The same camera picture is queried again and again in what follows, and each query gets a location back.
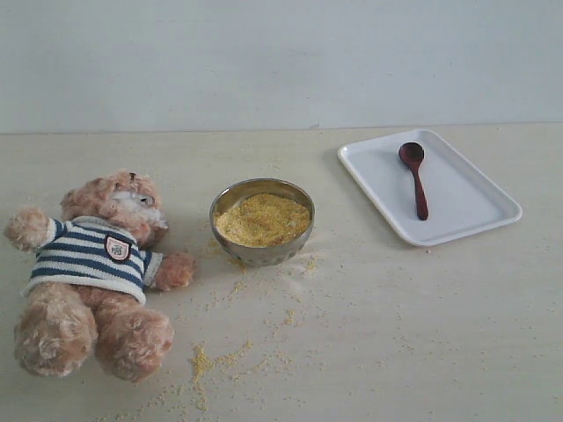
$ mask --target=cornmeal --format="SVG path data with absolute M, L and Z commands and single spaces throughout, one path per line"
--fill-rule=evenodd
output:
M 303 205 L 260 193 L 219 216 L 216 226 L 233 243 L 260 248 L 285 244 L 301 236 L 310 219 L 309 210 Z

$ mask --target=white wall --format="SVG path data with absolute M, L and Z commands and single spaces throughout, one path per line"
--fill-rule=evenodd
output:
M 0 0 L 0 132 L 563 120 L 561 0 Z

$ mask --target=bowl rim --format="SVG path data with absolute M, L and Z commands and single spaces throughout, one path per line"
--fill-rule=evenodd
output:
M 225 236 L 223 236 L 219 230 L 217 229 L 217 226 L 215 224 L 215 219 L 214 219 L 214 210 L 216 207 L 217 202 L 221 199 L 221 197 L 223 195 L 225 195 L 229 190 L 237 187 L 237 186 L 241 186 L 241 185 L 245 185 L 251 182 L 280 182 L 283 183 L 285 185 L 289 185 L 291 187 L 293 187 L 294 189 L 296 189 L 297 191 L 299 191 L 300 193 L 303 194 L 303 196 L 307 199 L 307 201 L 310 202 L 311 204 L 311 218 L 309 220 L 309 225 L 307 226 L 307 229 L 298 237 L 296 237 L 293 240 L 290 240 L 289 242 L 285 243 L 285 244 L 277 244 L 276 246 L 246 246 L 244 244 L 238 244 L 236 242 L 233 242 L 232 240 L 226 238 Z M 215 236 L 220 237 L 222 240 L 224 240 L 225 242 L 229 243 L 229 244 L 234 244 L 239 248 L 245 248 L 249 251 L 264 251 L 266 249 L 269 249 L 271 251 L 275 251 L 278 248 L 286 248 L 288 245 L 291 245 L 293 243 L 297 243 L 298 241 L 300 241 L 304 236 L 309 236 L 311 231 L 311 228 L 313 227 L 315 223 L 315 203 L 313 202 L 312 197 L 302 188 L 299 187 L 298 185 L 288 182 L 287 180 L 282 180 L 280 178 L 248 178 L 245 180 L 241 180 L 240 182 L 234 183 L 230 186 L 225 187 L 214 199 L 213 202 L 211 202 L 211 207 L 209 208 L 209 224 L 211 225 L 211 230 L 213 231 L 213 234 Z

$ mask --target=teddy bear head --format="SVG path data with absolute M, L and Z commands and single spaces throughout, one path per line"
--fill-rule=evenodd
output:
M 151 247 L 168 230 L 157 188 L 148 176 L 118 171 L 95 178 L 66 193 L 62 219 L 93 216 L 125 229 L 142 248 Z

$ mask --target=spoon handle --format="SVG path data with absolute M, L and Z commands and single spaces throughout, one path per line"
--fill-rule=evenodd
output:
M 426 203 L 426 195 L 422 189 L 422 183 L 418 171 L 413 171 L 414 176 L 414 197 L 416 199 L 416 214 L 421 220 L 428 218 L 428 205 Z

